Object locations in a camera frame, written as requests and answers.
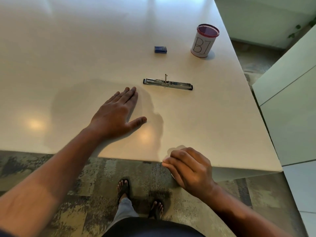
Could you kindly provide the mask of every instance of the finger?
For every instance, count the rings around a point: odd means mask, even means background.
[[[164,163],[164,162],[162,163],[162,166],[168,168],[168,170],[171,172],[171,174],[173,175],[173,177],[176,180],[176,182],[182,188],[184,188],[183,180],[182,180],[181,176],[179,175],[178,171],[176,170],[176,168],[173,165],[167,164],[167,163]]]
[[[119,100],[120,103],[125,104],[135,93],[136,87],[133,87],[128,92],[126,92],[121,99]]]
[[[138,117],[137,119],[131,121],[128,123],[128,126],[130,127],[131,130],[134,130],[140,126],[142,126],[144,123],[146,123],[147,118],[142,116],[142,117]]]
[[[129,108],[129,110],[132,110],[137,103],[138,100],[138,92],[135,92],[134,95],[125,103],[125,105]]]
[[[112,100],[114,100],[115,97],[117,97],[117,95],[119,95],[119,91],[117,91],[110,99],[108,99],[105,104],[110,103]]]
[[[207,159],[204,155],[202,155],[199,151],[196,151],[192,147],[183,148],[181,150],[186,151],[197,162],[199,162],[200,164],[204,166],[209,165],[211,163],[209,159]]]
[[[189,155],[189,153],[184,150],[173,150],[170,156],[182,161],[194,172],[201,168],[200,163],[198,163],[191,155]]]
[[[129,88],[129,87],[126,87],[123,92],[121,92],[120,94],[118,94],[118,95],[112,100],[112,102],[113,102],[113,103],[117,102],[117,101],[118,101],[119,99],[121,99],[121,97],[122,97],[123,95],[125,95],[125,93],[128,92],[129,90],[130,90],[130,88]]]
[[[164,159],[163,162],[173,165],[182,180],[189,179],[193,175],[192,169],[177,158],[168,157],[167,159]]]

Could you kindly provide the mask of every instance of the forearm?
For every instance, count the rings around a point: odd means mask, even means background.
[[[216,185],[210,196],[203,201],[237,237],[291,237],[291,235],[228,194],[219,185]]]
[[[17,236],[38,235],[99,143],[100,139],[91,131],[82,130],[49,161],[3,195],[0,228]]]

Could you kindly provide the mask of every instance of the hand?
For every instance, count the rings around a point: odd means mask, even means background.
[[[212,179],[211,162],[195,149],[174,150],[163,160],[178,184],[191,195],[205,202],[217,184]]]
[[[147,118],[142,116],[127,123],[137,99],[136,87],[131,90],[126,87],[122,93],[116,92],[100,107],[88,128],[99,135],[101,140],[118,138],[135,130],[147,121]]]

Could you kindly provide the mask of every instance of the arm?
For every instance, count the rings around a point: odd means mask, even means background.
[[[136,88],[116,92],[83,129],[49,161],[0,198],[0,229],[21,237],[37,236],[55,214],[87,159],[104,140],[118,138],[146,122],[128,115],[138,99]]]
[[[182,188],[206,203],[237,237],[291,237],[216,184],[210,161],[194,149],[174,150],[162,165]]]

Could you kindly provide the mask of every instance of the red rim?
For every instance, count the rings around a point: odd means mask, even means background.
[[[214,35],[214,36],[206,35],[205,33],[201,32],[201,31],[198,29],[200,26],[208,26],[208,27],[212,28],[213,30],[217,31],[217,35]],[[218,37],[218,36],[219,36],[219,30],[218,30],[215,26],[212,26],[212,25],[210,25],[210,24],[200,24],[200,25],[198,25],[198,26],[197,26],[197,32],[198,32],[200,35],[204,36],[204,37],[214,38],[214,37]]]

